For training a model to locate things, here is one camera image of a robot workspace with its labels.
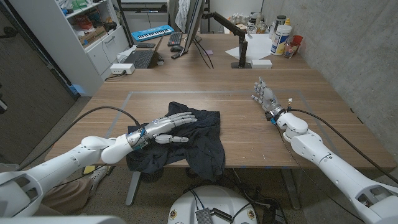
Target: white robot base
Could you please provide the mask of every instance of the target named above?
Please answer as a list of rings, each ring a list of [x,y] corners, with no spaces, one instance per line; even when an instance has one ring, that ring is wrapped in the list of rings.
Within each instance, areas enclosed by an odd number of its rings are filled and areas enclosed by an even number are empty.
[[[207,185],[193,189],[198,195],[198,198],[203,203],[205,208],[209,210],[220,210],[223,213],[234,217],[234,215],[249,202],[237,192],[228,189],[226,187]],[[197,199],[199,210],[202,210],[202,205]],[[187,192],[177,199],[172,205],[168,224],[188,224],[198,223],[195,212],[197,206],[193,193]],[[216,212],[211,216],[213,224],[227,224],[229,221],[221,218],[222,215],[215,215]],[[251,205],[248,205],[242,210],[234,219],[233,223],[245,223],[245,224],[256,224],[256,216],[254,209]]]

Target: door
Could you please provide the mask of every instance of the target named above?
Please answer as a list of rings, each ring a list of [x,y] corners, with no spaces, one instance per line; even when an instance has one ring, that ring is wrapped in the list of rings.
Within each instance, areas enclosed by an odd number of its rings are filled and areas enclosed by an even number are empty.
[[[15,29],[0,12],[5,27]],[[0,84],[0,162],[20,164],[75,100],[20,34],[0,39]]]

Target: blue keyboard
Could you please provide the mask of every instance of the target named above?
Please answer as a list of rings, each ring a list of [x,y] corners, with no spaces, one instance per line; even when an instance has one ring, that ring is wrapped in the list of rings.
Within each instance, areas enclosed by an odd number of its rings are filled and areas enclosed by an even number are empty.
[[[163,33],[166,31],[164,35],[171,34],[174,32],[174,29],[171,28],[169,25],[164,25],[156,28],[151,28],[147,30],[142,30],[142,31],[137,31],[137,32],[132,32],[132,38],[134,38],[136,41],[141,42],[144,40],[149,40],[153,39],[156,37],[161,37]]]

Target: desk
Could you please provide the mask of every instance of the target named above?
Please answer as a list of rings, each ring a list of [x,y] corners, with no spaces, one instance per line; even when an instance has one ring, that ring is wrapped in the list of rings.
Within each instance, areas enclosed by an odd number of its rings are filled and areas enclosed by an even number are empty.
[[[251,99],[254,82],[262,76],[275,91],[282,106],[287,106],[287,99],[293,98],[293,108],[307,110],[327,120],[381,167],[387,170],[395,168],[392,156],[322,75],[311,69],[300,55],[291,59],[270,55],[266,59],[270,59],[273,65],[268,70],[232,69],[230,63],[237,60],[225,51],[237,47],[238,38],[230,34],[200,34],[200,37],[203,39],[202,46],[214,53],[210,57],[215,69],[206,67],[194,45],[181,58],[171,59],[174,53],[167,46],[169,36],[166,36],[159,48],[164,65],[137,69],[132,75],[105,82],[81,114],[98,106],[110,105],[122,108],[140,123],[146,123],[164,116],[171,101],[198,110],[220,111],[220,138],[225,150],[226,167],[298,168],[276,127],[266,121],[261,106]],[[327,147],[352,166],[373,168],[327,126],[305,114],[294,114],[304,119],[309,128],[323,138]],[[69,151],[86,136],[119,136],[127,131],[128,125],[134,123],[117,111],[96,111],[72,127],[45,159]],[[304,158],[295,157],[303,167],[315,167]],[[126,166],[126,160],[122,159],[116,166]],[[169,166],[187,167],[188,164],[184,160]]]

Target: white robotic arm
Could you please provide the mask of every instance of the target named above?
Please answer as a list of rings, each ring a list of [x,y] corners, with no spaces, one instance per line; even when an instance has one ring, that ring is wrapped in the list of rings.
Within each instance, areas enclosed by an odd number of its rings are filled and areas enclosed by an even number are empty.
[[[108,164],[119,162],[129,152],[148,145],[153,138],[160,144],[187,142],[188,138],[162,133],[185,123],[196,122],[197,119],[191,114],[186,112],[159,118],[116,139],[86,137],[72,150],[27,171],[0,173],[0,217],[33,215],[45,193],[79,168],[92,165],[100,158]]]
[[[308,124],[286,112],[262,78],[252,96],[266,111],[269,121],[285,130],[283,136],[300,156],[318,166],[346,195],[365,223],[395,223],[398,220],[398,188],[373,181],[329,150]]]

